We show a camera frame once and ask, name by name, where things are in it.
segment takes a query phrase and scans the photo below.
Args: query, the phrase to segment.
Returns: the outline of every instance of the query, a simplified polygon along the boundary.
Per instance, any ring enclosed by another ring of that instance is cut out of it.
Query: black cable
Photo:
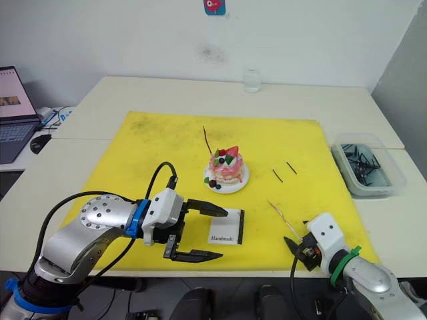
[[[111,297],[111,301],[109,302],[107,310],[105,310],[104,313],[102,314],[102,316],[100,316],[97,320],[101,320],[102,318],[104,318],[105,315],[108,313],[108,311],[111,309],[111,306],[113,305],[114,298],[115,298],[115,291],[116,291],[116,289],[114,289],[113,297]]]
[[[3,310],[3,308],[6,306],[6,303],[9,301],[9,299],[12,296],[12,291],[9,291],[4,298],[0,298],[0,312]]]
[[[49,126],[49,128],[43,128],[42,130],[46,130],[47,129],[47,134],[50,135],[51,134],[51,130],[56,130],[58,128],[52,128],[52,125]]]
[[[18,275],[16,272],[13,271],[9,271],[11,274],[13,274],[14,276],[16,276],[16,278],[18,278],[19,280],[21,280],[21,276]]]
[[[133,291],[129,292],[129,297],[127,298],[127,314],[131,313],[131,299],[132,299]]]
[[[340,297],[338,298],[337,301],[335,301],[335,303],[330,307],[330,309],[328,310],[328,313],[326,314],[326,320],[330,320],[332,314],[334,313],[334,311],[336,310],[336,308],[341,304],[341,302],[343,302],[346,297],[347,297],[347,289],[344,288],[344,290],[342,291]]]
[[[58,111],[58,119],[59,119],[59,112],[64,109],[66,107],[62,107],[59,111]],[[173,165],[170,162],[163,162],[160,163],[160,165],[157,167],[157,169],[154,171],[153,177],[151,178],[151,181],[149,183],[149,186],[147,188],[147,193],[145,194],[145,198],[148,199],[149,194],[151,193],[151,189],[153,187],[155,178],[157,177],[157,174],[159,173],[160,169],[162,167],[164,167],[165,165],[167,165],[172,172],[172,175],[176,178],[177,177],[177,173],[175,168],[173,167]],[[65,198],[64,200],[62,200],[61,202],[57,203],[51,210],[50,212],[47,214],[45,220],[43,221],[43,224],[41,225],[40,228],[40,233],[39,233],[39,238],[37,240],[37,245],[36,245],[36,249],[35,249],[35,253],[34,253],[34,257],[33,257],[33,261],[31,262],[30,268],[28,268],[27,273],[24,276],[24,279],[21,282],[24,282],[24,280],[26,280],[26,278],[28,277],[28,274],[30,274],[30,272],[34,269],[34,266],[38,260],[38,258],[40,257],[41,254],[41,248],[43,246],[43,241],[45,238],[45,234],[46,234],[46,230],[47,230],[47,226],[50,222],[50,220],[52,219],[52,216],[55,214],[56,211],[58,211],[58,209],[60,207],[62,207],[64,204],[70,202],[71,200],[74,200],[76,198],[79,197],[84,197],[86,195],[117,195],[115,193],[110,193],[110,192],[105,192],[105,191],[84,191],[84,192],[80,192],[80,193],[76,193],[74,195],[69,196],[68,198]],[[118,197],[121,197],[123,200],[131,202],[131,203],[135,203],[135,201],[132,201],[131,199],[128,199],[126,197],[123,197],[121,195],[117,195]],[[107,265],[104,269],[102,269],[99,273],[97,273],[94,277],[92,277],[77,293],[76,297],[82,293],[84,290],[86,290],[97,278],[99,278],[100,276],[102,276],[105,272],[107,272],[110,268],[112,268],[132,247],[132,245],[135,243],[135,239],[131,239],[131,241],[128,243],[128,245],[126,246],[126,248],[109,264]]]
[[[151,188],[153,187],[153,184],[154,184],[155,178],[157,177],[157,174],[159,173],[160,169],[162,167],[164,167],[165,165],[167,165],[171,169],[172,175],[174,177],[177,177],[176,170],[170,162],[165,161],[165,162],[160,163],[159,166],[157,167],[157,169],[154,171],[153,177],[151,177],[151,181],[149,182],[149,185],[147,188],[147,193],[145,194],[146,199],[148,199],[149,194],[151,193]]]
[[[46,234],[46,229],[47,226],[50,222],[50,220],[52,219],[52,216],[55,214],[55,212],[62,207],[64,204],[66,204],[67,202],[70,202],[71,200],[74,200],[76,198],[79,197],[84,197],[86,195],[116,195],[115,193],[110,193],[110,192],[105,192],[105,191],[84,191],[84,192],[79,192],[76,193],[74,195],[69,196],[68,198],[65,198],[64,200],[62,200],[61,202],[59,202],[58,204],[56,204],[56,206],[54,206],[50,212],[47,214],[43,224],[41,225],[40,228],[40,233],[39,233],[39,238],[37,240],[37,245],[35,248],[35,253],[34,253],[34,257],[33,257],[33,261],[31,262],[30,268],[28,268],[27,274],[24,276],[24,280],[27,278],[28,274],[34,269],[35,263],[37,262],[38,258],[40,257],[40,253],[41,253],[41,248],[43,246],[43,241],[45,238],[45,234]],[[128,199],[126,197],[122,197],[121,195],[117,195],[118,197],[121,197],[123,200],[128,201],[128,202],[135,202],[132,201],[131,199]]]
[[[298,306],[298,303],[296,301],[296,296],[295,296],[295,286],[294,286],[295,269],[296,269],[296,264],[298,262],[298,255],[300,255],[300,253],[301,253],[301,248],[298,248],[295,252],[294,262],[292,263],[291,277],[290,277],[291,298],[292,298],[292,303],[294,305],[294,308],[295,308],[298,316],[300,317],[300,319],[301,320],[308,320],[307,317],[302,313],[300,307]]]
[[[132,245],[135,243],[135,239],[132,238],[131,241],[127,244],[126,248],[112,261],[109,263],[108,266],[106,266],[104,269],[102,269],[100,272],[98,272],[96,275],[94,275],[92,278],[90,278],[85,285],[77,292],[78,296],[80,293],[85,291],[96,279],[98,279],[100,276],[102,276],[104,273],[106,273],[111,267],[113,267],[123,256],[131,249]]]
[[[181,279],[181,281],[182,281],[182,283],[189,289],[189,290],[192,290],[192,288],[189,286],[189,284],[183,279],[183,278],[180,278]]]
[[[58,121],[57,122],[61,122],[61,118],[60,118],[61,111],[66,109],[66,108],[70,108],[70,107],[71,107],[70,105],[66,105],[65,107],[62,107],[62,108],[60,108],[60,110],[58,110]]]

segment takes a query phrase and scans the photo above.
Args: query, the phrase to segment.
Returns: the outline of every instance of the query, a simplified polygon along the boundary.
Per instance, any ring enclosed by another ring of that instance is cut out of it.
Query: black stick
[[[205,135],[205,141],[206,141],[207,148],[209,149],[209,153],[212,154],[211,147],[209,146],[209,143],[207,142],[205,126],[203,126],[203,133]]]
[[[283,180],[280,179],[279,175],[274,171],[274,169],[272,169],[272,170],[273,170],[274,174],[276,175],[276,177],[280,180],[280,182],[283,183]]]
[[[296,174],[296,171],[294,170],[294,168],[289,164],[289,162],[286,161],[286,164],[289,165],[289,168],[291,168],[291,170]]]

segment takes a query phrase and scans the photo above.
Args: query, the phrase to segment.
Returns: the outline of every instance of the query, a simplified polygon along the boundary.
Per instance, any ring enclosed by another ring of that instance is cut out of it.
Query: white plate
[[[203,172],[203,180],[206,177],[209,177],[209,180],[214,179],[214,177],[211,175],[211,171],[209,170],[209,165],[207,165],[207,167],[205,168],[205,171]],[[224,185],[220,183],[221,189],[211,188],[209,186],[209,183],[206,183],[204,181],[203,181],[203,184],[206,185],[206,187],[208,187],[209,190],[212,190],[213,192],[226,194],[226,193],[233,193],[233,192],[239,191],[241,188],[243,188],[246,185],[246,183],[248,183],[248,181],[249,181],[249,168],[244,163],[242,182],[235,183],[233,185]]]

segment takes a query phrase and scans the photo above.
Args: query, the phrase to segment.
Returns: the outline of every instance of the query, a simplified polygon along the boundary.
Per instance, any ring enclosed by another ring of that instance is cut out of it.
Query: yellow cutting mat
[[[237,193],[217,194],[205,186],[203,170],[209,161],[209,151],[203,125],[212,151],[239,146],[250,169],[250,180]],[[214,251],[223,253],[222,258],[205,263],[173,262],[163,258],[165,245],[146,247],[137,239],[131,251],[113,269],[289,270],[293,257],[283,236],[294,240],[295,237],[267,200],[284,212],[300,235],[307,233],[303,220],[330,212],[342,228],[348,245],[361,245],[361,255],[378,262],[316,121],[129,112],[83,190],[103,190],[141,199],[155,168],[163,161],[175,166],[179,178],[175,190],[184,201],[199,199],[245,210],[243,245],[207,244],[210,217],[190,211],[185,218],[179,250]],[[283,183],[273,174],[272,168]],[[151,197],[165,188],[170,175],[167,167],[162,169]],[[63,225],[74,219],[89,199],[78,199]],[[128,242],[127,238],[114,241],[99,260],[97,269],[112,261]]]

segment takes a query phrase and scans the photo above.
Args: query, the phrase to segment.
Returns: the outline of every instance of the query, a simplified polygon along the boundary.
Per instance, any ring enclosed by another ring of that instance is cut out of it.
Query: laptop
[[[0,164],[14,162],[39,124],[15,67],[0,67]]]

